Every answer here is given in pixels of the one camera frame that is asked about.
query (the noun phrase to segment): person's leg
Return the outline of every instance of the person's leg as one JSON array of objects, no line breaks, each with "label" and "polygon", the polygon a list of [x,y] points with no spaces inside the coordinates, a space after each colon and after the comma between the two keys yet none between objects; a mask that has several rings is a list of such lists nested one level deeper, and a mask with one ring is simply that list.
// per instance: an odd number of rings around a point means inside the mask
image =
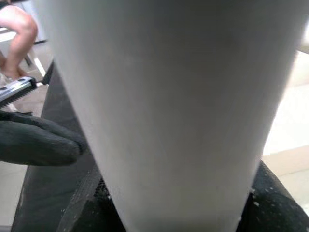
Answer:
[{"label": "person's leg", "polygon": [[17,33],[11,41],[1,72],[12,79],[18,79],[25,74],[18,65],[33,46],[38,32],[37,25],[22,9],[9,5],[0,10],[0,26]]},{"label": "person's leg", "polygon": [[3,56],[3,54],[0,54],[0,67],[4,66],[6,62],[6,58]]}]

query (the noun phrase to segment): bare foot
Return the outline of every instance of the bare foot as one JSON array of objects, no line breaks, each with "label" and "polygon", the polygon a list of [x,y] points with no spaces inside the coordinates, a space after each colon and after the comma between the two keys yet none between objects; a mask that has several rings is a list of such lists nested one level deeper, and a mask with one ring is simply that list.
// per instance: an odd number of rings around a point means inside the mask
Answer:
[{"label": "bare foot", "polygon": [[8,69],[5,65],[1,67],[1,73],[13,80],[17,80],[23,76],[18,69]]},{"label": "bare foot", "polygon": [[2,68],[5,65],[6,58],[3,56],[0,56],[0,68]]}]

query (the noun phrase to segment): knee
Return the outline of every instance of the knee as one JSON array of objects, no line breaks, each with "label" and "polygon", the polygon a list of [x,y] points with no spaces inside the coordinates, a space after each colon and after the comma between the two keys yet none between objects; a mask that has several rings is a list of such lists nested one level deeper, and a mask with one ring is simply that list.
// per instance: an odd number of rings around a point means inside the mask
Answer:
[{"label": "knee", "polygon": [[30,15],[22,17],[18,22],[19,31],[17,33],[27,34],[31,37],[36,37],[38,34],[38,27],[33,18]]}]

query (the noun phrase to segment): gloved hand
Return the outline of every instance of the gloved hand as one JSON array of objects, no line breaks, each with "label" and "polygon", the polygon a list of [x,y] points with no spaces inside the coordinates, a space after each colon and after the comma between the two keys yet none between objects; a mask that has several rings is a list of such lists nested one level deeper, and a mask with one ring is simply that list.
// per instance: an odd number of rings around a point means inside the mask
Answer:
[{"label": "gloved hand", "polygon": [[0,110],[0,161],[69,165],[86,149],[84,138],[54,122]]}]

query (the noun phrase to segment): white cylinder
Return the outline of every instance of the white cylinder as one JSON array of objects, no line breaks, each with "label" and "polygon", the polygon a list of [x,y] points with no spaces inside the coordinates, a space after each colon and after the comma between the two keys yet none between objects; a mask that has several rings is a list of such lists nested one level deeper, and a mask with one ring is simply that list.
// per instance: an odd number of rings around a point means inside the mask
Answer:
[{"label": "white cylinder", "polygon": [[235,231],[307,1],[36,3],[127,232]]}]

